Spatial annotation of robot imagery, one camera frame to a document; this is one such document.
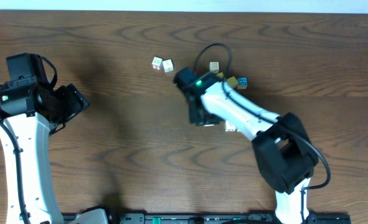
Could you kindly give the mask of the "white block violin picture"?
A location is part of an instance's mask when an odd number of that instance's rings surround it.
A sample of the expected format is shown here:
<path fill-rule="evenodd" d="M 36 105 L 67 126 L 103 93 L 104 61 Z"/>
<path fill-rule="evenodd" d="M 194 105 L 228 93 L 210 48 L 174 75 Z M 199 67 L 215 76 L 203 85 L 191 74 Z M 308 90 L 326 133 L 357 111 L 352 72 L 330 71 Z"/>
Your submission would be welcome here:
<path fill-rule="evenodd" d="M 237 128 L 229 121 L 225 121 L 225 130 L 227 132 L 234 132 L 237 130 Z"/>

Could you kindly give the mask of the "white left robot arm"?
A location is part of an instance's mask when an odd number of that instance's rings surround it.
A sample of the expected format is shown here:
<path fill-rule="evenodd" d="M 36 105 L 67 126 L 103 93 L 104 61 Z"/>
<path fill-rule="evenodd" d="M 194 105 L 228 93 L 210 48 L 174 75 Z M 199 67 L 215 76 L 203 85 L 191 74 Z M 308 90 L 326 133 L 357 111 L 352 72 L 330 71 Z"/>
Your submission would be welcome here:
<path fill-rule="evenodd" d="M 7 179 L 7 223 L 65 223 L 54 193 L 49 138 L 89 106 L 73 84 L 0 86 L 0 140 Z"/>

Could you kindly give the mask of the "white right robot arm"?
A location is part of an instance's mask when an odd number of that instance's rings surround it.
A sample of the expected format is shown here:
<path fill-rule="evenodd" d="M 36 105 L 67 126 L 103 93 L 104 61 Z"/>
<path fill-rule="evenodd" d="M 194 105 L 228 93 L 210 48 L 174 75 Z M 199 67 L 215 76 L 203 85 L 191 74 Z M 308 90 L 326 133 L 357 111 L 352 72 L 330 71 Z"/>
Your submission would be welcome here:
<path fill-rule="evenodd" d="M 251 142 L 258 170 L 275 191 L 277 219 L 304 223 L 309 215 L 306 194 L 321 157 L 298 117 L 257 106 L 211 73 L 178 75 L 174 81 L 187 99 L 191 123 L 228 121 Z"/>

